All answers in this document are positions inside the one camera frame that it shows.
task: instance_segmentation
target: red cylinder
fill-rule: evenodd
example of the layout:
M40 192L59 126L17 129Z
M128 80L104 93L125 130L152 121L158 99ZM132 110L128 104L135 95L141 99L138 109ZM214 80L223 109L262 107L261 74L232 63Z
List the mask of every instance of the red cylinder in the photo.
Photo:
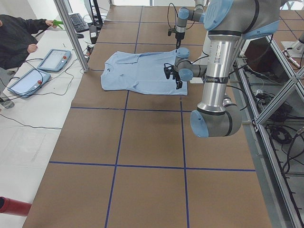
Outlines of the red cylinder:
M27 216L32 205L6 197L0 197L0 213Z

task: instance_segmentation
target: blue joint cover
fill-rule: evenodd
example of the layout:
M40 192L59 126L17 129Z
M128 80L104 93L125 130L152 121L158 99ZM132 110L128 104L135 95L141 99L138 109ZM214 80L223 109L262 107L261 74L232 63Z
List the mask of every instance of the blue joint cover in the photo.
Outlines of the blue joint cover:
M256 38L261 38L261 37L265 37L265 36L274 34L277 31L277 29L279 28L279 22L280 21L277 20L275 22L272 22L271 24L265 25L261 28L258 28L256 30L243 34L242 38L243 39L256 39Z
M190 51L188 48L186 47L180 47L179 49L177 49L177 52L176 52L176 56L178 58L188 58L190 55Z
M227 16L234 0L212 0L209 4L205 17L205 29L210 31L215 29Z
M179 75L180 79L184 82L190 81L193 78L193 72L187 68L180 69Z
M193 133L200 138L208 138L209 131L204 118L201 116L200 112L193 110L190 115L190 124Z
M189 17L189 10L186 7L182 7L179 10L179 18L180 19L188 19Z
M204 23L205 13L203 13L199 19L200 23Z

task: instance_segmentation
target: black jacket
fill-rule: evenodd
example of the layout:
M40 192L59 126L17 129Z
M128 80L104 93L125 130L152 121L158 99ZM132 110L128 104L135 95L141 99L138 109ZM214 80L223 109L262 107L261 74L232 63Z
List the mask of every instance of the black jacket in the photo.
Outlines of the black jacket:
M29 55L28 46L37 43L31 34L47 29L48 25L45 19L24 20L8 15L0 15L0 20L3 23L0 27L0 67L18 67Z

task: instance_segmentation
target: keyboard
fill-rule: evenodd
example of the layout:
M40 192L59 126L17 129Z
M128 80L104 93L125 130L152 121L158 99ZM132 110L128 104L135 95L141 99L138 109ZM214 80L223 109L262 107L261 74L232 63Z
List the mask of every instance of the keyboard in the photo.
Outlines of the keyboard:
M79 13L70 14L69 17L73 23L76 32L84 32L89 30L89 26Z

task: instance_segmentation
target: person's hand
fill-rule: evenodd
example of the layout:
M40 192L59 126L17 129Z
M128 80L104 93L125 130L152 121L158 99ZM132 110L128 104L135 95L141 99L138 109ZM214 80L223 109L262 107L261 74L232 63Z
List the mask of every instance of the person's hand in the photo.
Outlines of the person's hand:
M46 20L46 24L47 24L49 27L52 26L53 28L56 28L57 25L54 25L53 22L54 22L53 20Z
M38 46L36 44L30 44L28 46L28 53L30 54L30 53L35 52L37 50L37 48L38 48Z

